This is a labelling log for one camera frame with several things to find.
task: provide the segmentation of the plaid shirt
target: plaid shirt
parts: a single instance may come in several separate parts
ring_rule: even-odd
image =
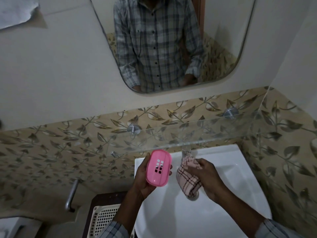
[[[130,88],[169,90],[181,87],[185,74],[199,77],[204,49],[191,0],[160,0],[153,10],[141,0],[118,0],[114,26],[118,65]],[[183,36],[188,67],[180,49]]]
[[[129,234],[123,225],[112,221],[99,234],[97,238],[129,238]],[[272,220],[265,220],[255,238],[303,238],[295,231],[285,228]]]

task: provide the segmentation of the pink towel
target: pink towel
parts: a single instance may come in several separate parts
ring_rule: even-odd
[[[185,196],[192,198],[196,196],[196,192],[199,190],[202,184],[197,176],[193,176],[184,170],[184,167],[187,166],[198,169],[202,169],[202,167],[191,154],[188,154],[186,157],[182,158],[182,163],[177,169],[176,179],[180,188],[184,192]]]

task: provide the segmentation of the mirror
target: mirror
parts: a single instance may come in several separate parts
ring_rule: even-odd
[[[255,0],[92,0],[125,84],[141,93],[218,81],[237,65]]]

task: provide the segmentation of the white ceramic sink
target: white ceramic sink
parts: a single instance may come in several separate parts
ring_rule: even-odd
[[[212,162],[227,187],[266,218],[272,218],[267,200],[237,145],[192,151]],[[203,188],[190,201],[176,181],[181,152],[172,154],[173,174],[143,202],[135,222],[138,238],[246,238],[231,217],[210,200]],[[135,160],[135,170],[144,158]]]

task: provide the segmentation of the shirt sleeve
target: shirt sleeve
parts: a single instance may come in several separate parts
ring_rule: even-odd
[[[125,83],[132,88],[140,85],[140,80],[136,70],[137,57],[133,50],[123,6],[122,1],[114,5],[114,30],[117,39],[118,66]]]
[[[200,37],[198,20],[191,0],[187,0],[185,8],[184,32],[186,48],[191,58],[191,63],[187,68],[186,74],[193,74],[198,78],[200,76],[201,56],[204,54],[204,48]]]
[[[255,238],[304,238],[295,231],[290,230],[273,220],[265,220],[258,231]]]
[[[129,238],[129,234],[122,224],[111,221],[102,229],[97,238]]]

